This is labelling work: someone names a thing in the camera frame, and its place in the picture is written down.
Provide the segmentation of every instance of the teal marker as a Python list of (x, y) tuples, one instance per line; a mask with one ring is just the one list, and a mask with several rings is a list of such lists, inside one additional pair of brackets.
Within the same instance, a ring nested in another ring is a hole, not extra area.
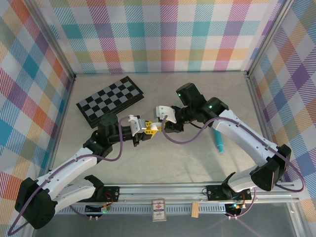
[(223, 145), (223, 140), (222, 140), (222, 134), (219, 131), (215, 130), (214, 128), (213, 128), (213, 132), (214, 132), (217, 149), (219, 150), (219, 153), (223, 153), (224, 145)]

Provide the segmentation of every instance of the white floor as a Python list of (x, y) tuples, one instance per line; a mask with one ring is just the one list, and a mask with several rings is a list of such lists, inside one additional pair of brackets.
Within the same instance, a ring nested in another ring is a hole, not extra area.
[[(76, 103), (124, 76), (77, 77), (54, 167), (75, 154), (93, 131)], [(206, 100), (211, 97), (220, 98), (240, 119), (260, 132), (242, 72), (129, 74), (129, 77), (144, 92), (145, 98), (119, 113), (118, 118), (133, 114), (155, 121), (154, 107), (180, 106), (181, 101), (175, 92), (176, 89), (193, 82)], [(186, 141), (197, 132), (197, 128), (188, 124), (185, 126), (185, 132), (170, 136), (179, 141)], [(136, 148), (131, 141), (124, 142), (123, 155), (118, 161), (102, 161), (81, 174), (78, 179), (93, 174), (104, 183), (223, 181), (230, 173), (254, 165), (252, 159), (229, 138), (223, 136), (223, 141), (223, 154), (215, 147), (210, 129), (205, 130), (196, 141), (187, 145), (173, 144), (162, 133), (156, 134), (149, 141), (141, 142)], [(118, 153), (119, 144), (116, 144), (108, 158), (115, 158)]]

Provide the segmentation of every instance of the plaid wall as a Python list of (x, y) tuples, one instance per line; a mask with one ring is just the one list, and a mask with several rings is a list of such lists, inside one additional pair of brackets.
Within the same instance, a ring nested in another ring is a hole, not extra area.
[(22, 0), (0, 0), (0, 236), (20, 183), (43, 175), (70, 82)]
[(277, 1), (277, 4), (275, 5), (275, 7), (273, 9), (272, 14), (270, 15), (270, 18), (269, 18), (264, 30), (262, 31), (259, 40), (257, 41), (256, 47), (255, 47), (255, 49), (253, 50), (253, 52), (251, 54), (250, 60), (247, 63), (245, 71), (249, 71), (249, 68), (250, 68), (253, 60), (257, 56), (258, 50), (262, 46), (263, 41), (264, 41), (265, 37), (267, 36), (267, 34), (268, 34), (268, 32), (269, 32), (269, 30), (270, 30), (270, 28), (272, 26), (272, 23), (273, 23), (274, 19), (276, 18), (278, 12), (280, 11), (283, 2), (285, 2), (285, 0), (278, 0)]
[(282, 1), (36, 2), (74, 71), (89, 74), (244, 70)]
[[(316, 1), (296, 0), (254, 73), (273, 141), (292, 148), (308, 192), (301, 196), (316, 234)], [(287, 179), (298, 179), (289, 169)]]

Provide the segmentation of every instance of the black and white checkered board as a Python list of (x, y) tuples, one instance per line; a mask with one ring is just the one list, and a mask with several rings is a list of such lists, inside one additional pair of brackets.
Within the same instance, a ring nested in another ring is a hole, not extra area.
[(117, 114), (140, 99), (143, 92), (129, 78), (125, 77), (77, 103), (91, 128), (95, 128), (106, 113)]

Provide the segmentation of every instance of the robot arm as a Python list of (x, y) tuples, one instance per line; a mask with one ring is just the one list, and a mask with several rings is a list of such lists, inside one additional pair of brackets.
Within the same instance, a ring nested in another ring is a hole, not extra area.
[(238, 193), (255, 186), (270, 191), (287, 169), (286, 163), (274, 152), (279, 152), (289, 159), (291, 149), (286, 145), (278, 147), (277, 144), (263, 138), (242, 122), (220, 99), (213, 97), (206, 101), (193, 83), (180, 87), (176, 92), (185, 107), (181, 109), (176, 106), (171, 107), (175, 111), (176, 123), (173, 121), (165, 123), (167, 133), (182, 132), (188, 122), (198, 121), (205, 124), (210, 119), (218, 118), (208, 126), (232, 139), (256, 163), (256, 166), (248, 170), (232, 173), (227, 177), (222, 184), (226, 196), (230, 198), (231, 192)]
[[(213, 97), (206, 101), (193, 83), (179, 88), (177, 94), (185, 105), (184, 108), (158, 106), (155, 110), (156, 117), (160, 122), (167, 116), (164, 128), (167, 133), (182, 132), (184, 125), (191, 121), (205, 124), (210, 119), (218, 118), (208, 126), (235, 141), (256, 163), (256, 166), (240, 173), (232, 173), (225, 179), (222, 183), (222, 192), (227, 199), (232, 199), (234, 193), (255, 186), (270, 191), (287, 167), (285, 162), (277, 157), (273, 151), (289, 158), (291, 150), (286, 145), (278, 147), (275, 143), (264, 139), (237, 118), (228, 106), (218, 98)], [(94, 197), (96, 201), (107, 202), (108, 198), (104, 199), (103, 197), (104, 184), (92, 175), (85, 177), (77, 184), (66, 186), (79, 174), (100, 162), (102, 160), (100, 157), (105, 158), (112, 151), (112, 145), (120, 142), (121, 138), (123, 141), (132, 140), (136, 147), (140, 141), (151, 139), (157, 130), (161, 130), (161, 123), (151, 123), (140, 119), (139, 116), (129, 116), (128, 121), (130, 126), (122, 126), (120, 137), (117, 116), (104, 115), (98, 124), (98, 129), (92, 133), (91, 137), (84, 143), (83, 148), (73, 157), (35, 181), (28, 178), (22, 182), (15, 209), (20, 212), (32, 193), (47, 180), (48, 183), (33, 197), (22, 215), (35, 229), (46, 225), (56, 212), (80, 200), (91, 200), (90, 198)], [(241, 127), (246, 127), (253, 134), (249, 134)], [(61, 168), (71, 160), (75, 161)], [(51, 174), (56, 170), (60, 171), (51, 177)]]

